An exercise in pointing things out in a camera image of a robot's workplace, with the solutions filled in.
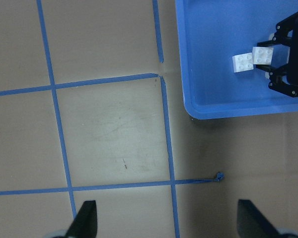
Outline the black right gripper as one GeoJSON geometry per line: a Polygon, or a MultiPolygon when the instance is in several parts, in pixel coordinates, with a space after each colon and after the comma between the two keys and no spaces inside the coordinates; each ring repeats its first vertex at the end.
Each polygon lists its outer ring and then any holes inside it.
{"type": "Polygon", "coordinates": [[[276,24],[276,32],[271,40],[257,43],[257,47],[283,45],[290,47],[288,64],[278,68],[257,64],[256,68],[268,73],[269,89],[289,97],[298,97],[298,17],[292,15],[276,24]]]}

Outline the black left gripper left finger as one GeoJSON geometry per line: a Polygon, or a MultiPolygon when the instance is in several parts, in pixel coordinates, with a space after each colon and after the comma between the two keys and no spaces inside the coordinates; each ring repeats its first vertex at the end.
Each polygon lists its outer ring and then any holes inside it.
{"type": "Polygon", "coordinates": [[[95,200],[83,202],[65,238],[95,238],[97,236],[97,206],[95,200]]]}

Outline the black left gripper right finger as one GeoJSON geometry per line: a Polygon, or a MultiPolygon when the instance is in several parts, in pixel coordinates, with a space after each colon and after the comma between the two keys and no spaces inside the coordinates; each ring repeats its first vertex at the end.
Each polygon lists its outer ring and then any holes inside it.
{"type": "Polygon", "coordinates": [[[278,238],[276,228],[247,199],[239,199],[237,204],[237,232],[240,238],[278,238]]]}

